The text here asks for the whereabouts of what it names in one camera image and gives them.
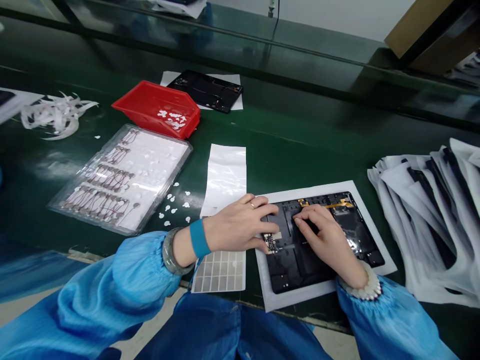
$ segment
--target green workbench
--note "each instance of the green workbench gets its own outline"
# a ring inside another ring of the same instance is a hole
[[[118,60],[118,67],[112,70],[98,61],[98,54],[85,47],[81,38],[57,34],[56,40],[66,48],[52,46],[48,52],[36,53],[34,45],[14,48],[6,46],[7,40],[0,37],[0,86],[48,95],[58,95],[58,91],[77,93],[82,100],[97,101],[101,106],[88,110],[80,119],[80,129],[60,141],[41,140],[41,131],[26,130],[15,120],[0,125],[0,166],[4,176],[0,231],[11,240],[45,249],[66,253],[73,248],[106,257],[116,252],[124,237],[50,211],[47,203],[122,125],[130,123],[110,105],[136,83],[159,83],[165,70],[220,71],[97,41],[107,56]],[[176,179],[180,186],[169,192],[176,197],[176,203],[188,201],[190,208],[179,205],[175,214],[169,214],[168,228],[154,214],[144,232],[185,226],[187,216],[192,221],[198,219],[211,144],[243,146],[247,154],[247,191],[253,194],[354,180],[398,267],[388,277],[404,284],[400,251],[367,178],[367,169],[387,155],[428,154],[447,144],[450,137],[480,146],[480,135],[245,76],[241,83],[245,88],[244,110],[230,114],[202,110],[200,124],[188,139],[193,152]],[[191,193],[188,199],[185,191]],[[157,213],[165,205],[162,203]],[[246,290],[221,296],[263,306],[253,250],[247,251]],[[455,353],[462,358],[473,354],[480,310],[452,304],[422,305]],[[281,309],[280,313],[350,332],[335,293]]]

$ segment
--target white wall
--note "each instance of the white wall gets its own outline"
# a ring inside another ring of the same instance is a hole
[[[209,1],[265,16],[270,3],[269,0]],[[280,19],[383,41],[414,1],[280,0]]]

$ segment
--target blue sleeve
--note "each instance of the blue sleeve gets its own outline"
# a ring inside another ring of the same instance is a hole
[[[0,328],[0,359],[95,359],[152,319],[180,277],[162,258],[164,231],[125,240],[115,255]]]
[[[379,276],[382,294],[374,301],[349,295],[337,282],[362,359],[458,359],[440,340],[434,321],[406,288]]]

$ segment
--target blue wristband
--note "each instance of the blue wristband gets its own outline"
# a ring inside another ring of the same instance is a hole
[[[191,245],[193,246],[193,251],[197,258],[200,259],[211,253],[209,245],[207,244],[207,239],[205,238],[202,219],[197,220],[190,225],[190,237]]]

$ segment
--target plastic tray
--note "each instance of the plastic tray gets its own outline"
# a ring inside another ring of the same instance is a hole
[[[48,208],[126,236],[139,234],[191,152],[187,141],[124,125]]]
[[[200,122],[200,108],[186,92],[145,80],[111,106],[139,127],[177,139],[190,137]]]

